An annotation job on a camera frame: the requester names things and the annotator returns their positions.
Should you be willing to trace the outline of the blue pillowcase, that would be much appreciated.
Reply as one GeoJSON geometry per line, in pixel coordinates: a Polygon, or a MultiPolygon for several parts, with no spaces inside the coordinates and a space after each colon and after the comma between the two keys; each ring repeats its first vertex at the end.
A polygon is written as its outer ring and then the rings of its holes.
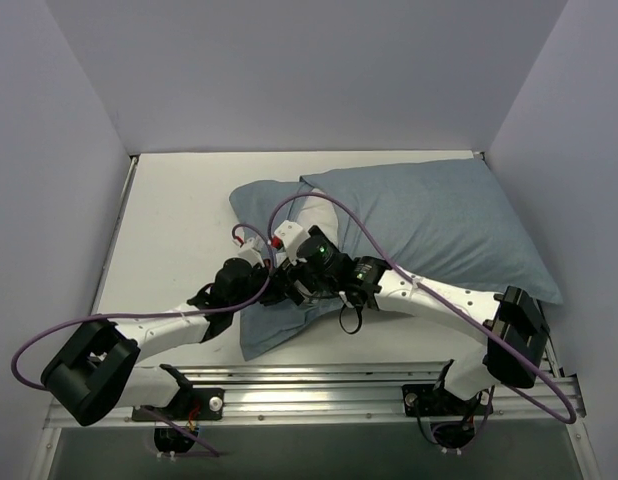
{"type": "Polygon", "coordinates": [[[525,290],[554,305],[556,281],[487,165],[476,159],[335,169],[297,182],[260,180],[229,201],[242,224],[265,232],[289,220],[292,202],[316,196],[338,216],[338,248],[383,250],[404,269],[478,291],[525,290]]]}

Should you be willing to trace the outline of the white pillow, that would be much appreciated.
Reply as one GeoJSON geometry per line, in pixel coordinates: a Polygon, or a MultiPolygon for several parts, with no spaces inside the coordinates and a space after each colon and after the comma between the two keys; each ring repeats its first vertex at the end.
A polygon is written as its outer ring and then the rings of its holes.
{"type": "Polygon", "coordinates": [[[316,196],[297,198],[292,202],[288,219],[305,230],[318,226],[334,245],[338,245],[339,221],[334,205],[316,196]]]}

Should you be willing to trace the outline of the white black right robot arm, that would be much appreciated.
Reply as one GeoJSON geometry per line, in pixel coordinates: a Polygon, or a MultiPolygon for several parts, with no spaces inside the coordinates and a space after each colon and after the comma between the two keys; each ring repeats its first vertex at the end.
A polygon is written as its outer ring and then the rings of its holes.
{"type": "Polygon", "coordinates": [[[316,226],[285,221],[271,244],[286,258],[276,279],[302,305],[339,298],[344,306],[432,320],[478,342],[472,353],[450,360],[433,388],[433,400],[453,413],[495,385],[529,389],[539,376],[549,336],[535,301],[523,290],[467,290],[418,276],[384,258],[351,258],[316,226]]]}

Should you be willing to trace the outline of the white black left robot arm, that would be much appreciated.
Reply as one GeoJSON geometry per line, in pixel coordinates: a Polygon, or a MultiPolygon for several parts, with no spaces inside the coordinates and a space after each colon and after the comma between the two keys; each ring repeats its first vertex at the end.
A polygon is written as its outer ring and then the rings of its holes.
{"type": "Polygon", "coordinates": [[[221,335],[234,312],[285,298],[286,276],[269,263],[227,260],[214,282],[163,318],[98,319],[71,335],[41,374],[42,385],[82,426],[121,407],[144,407],[169,420],[196,419],[205,399],[175,367],[141,361],[221,335]]]}

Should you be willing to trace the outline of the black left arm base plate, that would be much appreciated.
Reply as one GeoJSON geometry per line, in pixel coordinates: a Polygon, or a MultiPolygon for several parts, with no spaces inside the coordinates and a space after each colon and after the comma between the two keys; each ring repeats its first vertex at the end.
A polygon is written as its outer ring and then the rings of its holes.
{"type": "Polygon", "coordinates": [[[132,420],[148,422],[158,414],[175,422],[217,421],[223,417],[224,394],[217,387],[182,387],[165,407],[141,406],[132,411],[132,420]]]}

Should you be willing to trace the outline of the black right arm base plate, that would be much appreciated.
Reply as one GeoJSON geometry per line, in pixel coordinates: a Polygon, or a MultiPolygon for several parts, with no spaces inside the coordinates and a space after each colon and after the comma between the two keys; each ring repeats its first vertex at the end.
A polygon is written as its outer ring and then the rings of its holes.
{"type": "Polygon", "coordinates": [[[461,400],[434,384],[405,384],[401,387],[407,417],[462,417],[491,414],[493,407],[483,391],[469,400],[461,400]]]}

